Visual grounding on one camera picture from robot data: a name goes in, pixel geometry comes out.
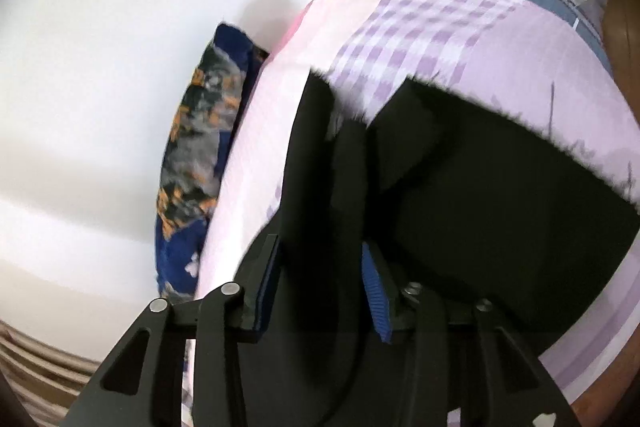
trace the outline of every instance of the white wall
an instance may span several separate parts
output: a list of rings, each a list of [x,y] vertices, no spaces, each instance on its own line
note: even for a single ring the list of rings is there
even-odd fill
[[[11,286],[20,314],[0,295],[0,319],[106,354],[155,295],[162,152],[216,25],[270,48],[308,1],[0,0],[0,287],[30,280]],[[52,333],[56,301],[95,321],[93,298],[111,306],[111,329]],[[38,328],[43,299],[50,327]]]

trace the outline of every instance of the ribbed blue pad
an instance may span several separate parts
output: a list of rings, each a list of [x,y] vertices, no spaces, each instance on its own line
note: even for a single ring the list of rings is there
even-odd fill
[[[382,341],[390,344],[392,330],[389,301],[367,243],[362,244],[362,282],[369,301],[373,327]]]

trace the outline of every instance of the silver screw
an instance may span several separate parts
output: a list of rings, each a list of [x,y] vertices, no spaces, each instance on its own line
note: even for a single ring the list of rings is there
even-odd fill
[[[419,282],[410,282],[404,288],[404,293],[406,293],[407,295],[416,296],[420,295],[420,292],[422,292],[422,285]]]
[[[149,304],[149,309],[154,313],[164,311],[169,304],[164,299],[153,299]]]
[[[240,291],[240,285],[237,282],[226,282],[220,288],[222,295],[235,295]]]
[[[493,307],[494,305],[491,304],[491,301],[488,299],[482,299],[478,304],[476,304],[476,308],[481,312],[490,312]]]

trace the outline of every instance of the wooden floor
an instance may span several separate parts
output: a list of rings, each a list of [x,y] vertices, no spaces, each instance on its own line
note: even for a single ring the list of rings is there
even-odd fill
[[[614,80],[640,121],[640,0],[609,0],[604,42]],[[640,328],[620,355],[574,403],[583,427],[598,427],[611,415],[640,368]],[[640,418],[633,422],[640,425]]]

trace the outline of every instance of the striped curtain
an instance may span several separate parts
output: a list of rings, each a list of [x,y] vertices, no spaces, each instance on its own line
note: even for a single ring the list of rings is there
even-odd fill
[[[0,321],[0,371],[40,427],[57,427],[98,365]]]

